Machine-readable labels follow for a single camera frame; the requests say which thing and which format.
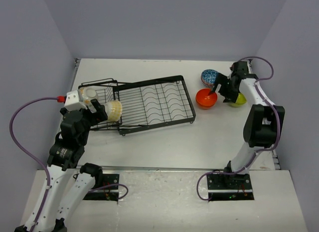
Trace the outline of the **orange bowl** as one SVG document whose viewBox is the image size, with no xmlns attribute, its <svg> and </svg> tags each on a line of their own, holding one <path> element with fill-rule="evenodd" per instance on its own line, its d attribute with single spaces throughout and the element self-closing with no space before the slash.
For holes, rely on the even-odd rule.
<svg viewBox="0 0 319 232">
<path fill-rule="evenodd" d="M 195 96 L 196 104 L 201 109 L 212 108 L 217 102 L 217 99 L 217 93 L 212 93 L 209 88 L 200 89 Z"/>
</svg>

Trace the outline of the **green bowl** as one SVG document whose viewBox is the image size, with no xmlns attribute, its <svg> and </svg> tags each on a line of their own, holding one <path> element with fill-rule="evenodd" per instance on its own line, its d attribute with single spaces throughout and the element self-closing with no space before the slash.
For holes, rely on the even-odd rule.
<svg viewBox="0 0 319 232">
<path fill-rule="evenodd" d="M 244 104 L 247 103 L 247 100 L 245 98 L 245 96 L 242 93 L 238 93 L 238 97 L 235 103 L 231 102 L 229 103 L 230 106 L 232 107 L 241 107 Z"/>
</svg>

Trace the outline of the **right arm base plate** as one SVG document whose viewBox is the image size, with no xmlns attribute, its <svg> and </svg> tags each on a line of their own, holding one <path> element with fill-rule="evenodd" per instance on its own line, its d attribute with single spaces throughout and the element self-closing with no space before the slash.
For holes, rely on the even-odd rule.
<svg viewBox="0 0 319 232">
<path fill-rule="evenodd" d="M 252 201 L 254 194 L 249 174 L 206 176 L 209 201 Z"/>
</svg>

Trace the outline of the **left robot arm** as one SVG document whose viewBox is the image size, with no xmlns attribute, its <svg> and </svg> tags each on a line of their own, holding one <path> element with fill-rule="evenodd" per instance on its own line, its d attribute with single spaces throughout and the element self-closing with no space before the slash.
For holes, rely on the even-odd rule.
<svg viewBox="0 0 319 232">
<path fill-rule="evenodd" d="M 70 109 L 65 105 L 60 113 L 63 116 L 60 132 L 49 151 L 42 190 L 32 214 L 17 232 L 65 232 L 67 223 L 79 203 L 92 189 L 102 186 L 104 177 L 100 166 L 86 163 L 80 169 L 78 179 L 68 193 L 65 189 L 73 176 L 78 162 L 84 154 L 88 135 L 92 126 L 108 119 L 104 105 L 91 100 L 95 112 L 87 107 L 76 106 Z"/>
</svg>

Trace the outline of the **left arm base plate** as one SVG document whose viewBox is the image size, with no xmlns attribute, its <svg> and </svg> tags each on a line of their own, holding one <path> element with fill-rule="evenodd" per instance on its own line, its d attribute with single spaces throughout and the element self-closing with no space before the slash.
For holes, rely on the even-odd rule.
<svg viewBox="0 0 319 232">
<path fill-rule="evenodd" d="M 93 192 L 88 193 L 84 197 L 84 201 L 113 201 L 118 202 L 119 200 L 119 186 L 117 184 L 119 182 L 120 175 L 119 174 L 103 174 L 102 181 L 100 184 L 96 185 L 94 189 L 102 187 L 100 190 L 95 190 Z"/>
</svg>

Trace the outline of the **blue patterned bowl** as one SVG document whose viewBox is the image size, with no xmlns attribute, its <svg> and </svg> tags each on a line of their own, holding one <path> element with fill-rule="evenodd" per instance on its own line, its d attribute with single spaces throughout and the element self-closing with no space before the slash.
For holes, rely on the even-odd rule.
<svg viewBox="0 0 319 232">
<path fill-rule="evenodd" d="M 212 87 L 219 72 L 213 69 L 206 69 L 201 73 L 201 81 L 206 87 Z"/>
</svg>

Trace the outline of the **white bowl leaf pattern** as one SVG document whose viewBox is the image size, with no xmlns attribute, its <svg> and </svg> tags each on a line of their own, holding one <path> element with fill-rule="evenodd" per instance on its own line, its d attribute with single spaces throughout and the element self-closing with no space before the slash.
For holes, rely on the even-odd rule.
<svg viewBox="0 0 319 232">
<path fill-rule="evenodd" d="M 92 87 L 82 87 L 78 89 L 79 96 L 88 108 L 93 108 L 91 100 L 98 99 L 96 90 Z"/>
</svg>

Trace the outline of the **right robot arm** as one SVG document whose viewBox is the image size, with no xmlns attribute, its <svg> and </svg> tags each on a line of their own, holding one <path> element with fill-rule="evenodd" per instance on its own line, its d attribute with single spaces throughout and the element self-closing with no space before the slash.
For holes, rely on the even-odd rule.
<svg viewBox="0 0 319 232">
<path fill-rule="evenodd" d="M 212 180 L 232 189 L 240 181 L 248 178 L 249 170 L 258 156 L 274 150 L 280 140 L 285 109 L 272 102 L 262 90 L 256 74 L 233 71 L 229 76 L 217 73 L 211 88 L 215 92 L 220 86 L 219 94 L 225 102 L 235 102 L 242 93 L 251 106 L 243 129 L 244 143 L 237 155 L 228 162 L 222 171 L 212 171 Z"/>
</svg>

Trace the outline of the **white bowl yellow dots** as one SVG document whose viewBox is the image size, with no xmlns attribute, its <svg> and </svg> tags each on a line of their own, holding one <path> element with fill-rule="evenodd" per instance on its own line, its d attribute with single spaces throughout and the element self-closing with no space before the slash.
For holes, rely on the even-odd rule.
<svg viewBox="0 0 319 232">
<path fill-rule="evenodd" d="M 105 104 L 105 112 L 107 114 L 107 122 L 118 122 L 121 118 L 123 107 L 120 101 L 113 100 Z"/>
</svg>

